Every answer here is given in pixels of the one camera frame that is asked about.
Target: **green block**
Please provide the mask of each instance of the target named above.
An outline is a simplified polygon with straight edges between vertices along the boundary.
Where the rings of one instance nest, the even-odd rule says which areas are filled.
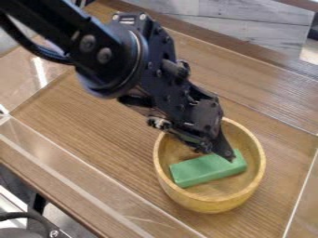
[[[247,164],[239,150],[234,149],[234,152],[237,158],[233,163],[213,153],[170,165],[175,184],[182,188],[187,188],[242,173],[247,168]]]

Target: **clear plastic panel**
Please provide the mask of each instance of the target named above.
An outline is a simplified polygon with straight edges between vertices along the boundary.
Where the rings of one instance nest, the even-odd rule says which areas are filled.
[[[283,237],[318,237],[318,149]]]
[[[16,119],[0,118],[0,157],[4,158],[8,150],[19,152],[30,164],[39,166],[79,192],[83,199],[108,214],[115,224],[122,223],[140,237],[203,237]],[[90,174],[95,184],[80,177],[80,171]]]

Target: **table surface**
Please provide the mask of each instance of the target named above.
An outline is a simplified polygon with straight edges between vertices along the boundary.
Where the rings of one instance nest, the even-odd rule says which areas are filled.
[[[87,11],[106,21],[114,12],[127,7],[115,2],[96,1]],[[237,40],[231,47],[225,47],[217,45],[214,38],[203,36],[206,32],[203,40],[187,35],[190,30],[175,27],[174,23],[166,26],[171,28],[168,32],[175,39],[179,58],[191,64],[191,80],[221,95],[226,116],[254,132],[266,152],[266,176],[255,195],[242,207],[219,215],[201,215],[171,202],[160,189],[151,161],[159,132],[150,129],[146,119],[115,100],[88,95],[74,72],[64,73],[12,112],[12,116],[202,235],[279,237],[318,147],[318,81],[313,77],[314,73],[318,75],[318,68],[309,66],[307,72],[301,67],[307,64],[285,56],[271,57],[271,51],[266,51],[269,58],[261,60],[261,57],[253,57],[257,52],[242,54],[239,45],[235,50]],[[67,167],[59,156],[55,159],[55,163],[47,165],[52,169],[54,166],[60,170],[67,168],[72,174],[78,165]],[[120,226],[107,231],[98,216],[86,217],[91,216],[90,208],[76,209],[80,205],[68,201],[67,186],[60,184],[64,192],[47,189],[54,177],[47,177],[40,170],[39,173],[30,172],[30,169],[40,168],[17,165],[12,159],[5,159],[4,154],[3,163],[98,235],[123,234]],[[99,178],[88,171],[88,168],[82,170],[74,179],[94,189]],[[96,192],[94,196],[102,200],[104,194]],[[310,231],[305,229],[305,232],[309,233],[305,237],[310,237]]]

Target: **cable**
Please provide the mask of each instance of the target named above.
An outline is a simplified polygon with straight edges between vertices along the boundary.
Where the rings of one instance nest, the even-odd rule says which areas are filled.
[[[60,64],[74,65],[70,61],[70,58],[62,56],[56,51],[48,49],[44,46],[39,46],[35,44],[28,37],[21,33],[20,29],[9,19],[9,17],[0,13],[0,26],[8,35],[13,38],[13,40],[36,56],[40,58],[54,61]]]

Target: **wooden table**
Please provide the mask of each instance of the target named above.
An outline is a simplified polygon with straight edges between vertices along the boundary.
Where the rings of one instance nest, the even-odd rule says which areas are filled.
[[[87,7],[103,21],[118,10],[135,9],[120,1],[103,0]],[[108,175],[206,237],[281,237],[318,147],[318,68],[178,20],[152,16],[170,28],[178,56],[191,64],[191,80],[219,93],[226,116],[249,127],[263,145],[267,171],[251,200],[219,215],[201,215],[174,204],[152,169],[158,131],[114,100],[90,96],[70,71],[12,116],[78,157],[63,151],[55,154],[54,145],[36,143],[30,134],[16,142],[44,159],[38,164],[36,157],[11,150],[3,141],[3,163],[99,236],[143,235],[130,222],[118,223],[120,220],[107,215],[103,201],[123,199],[112,197]],[[132,201],[111,205],[120,210]],[[143,205],[135,204],[131,213]],[[144,217],[138,218],[126,214],[130,209],[120,213],[128,221],[138,221],[142,229],[167,218],[152,209],[143,210]],[[158,232],[164,229],[160,224],[155,224]]]

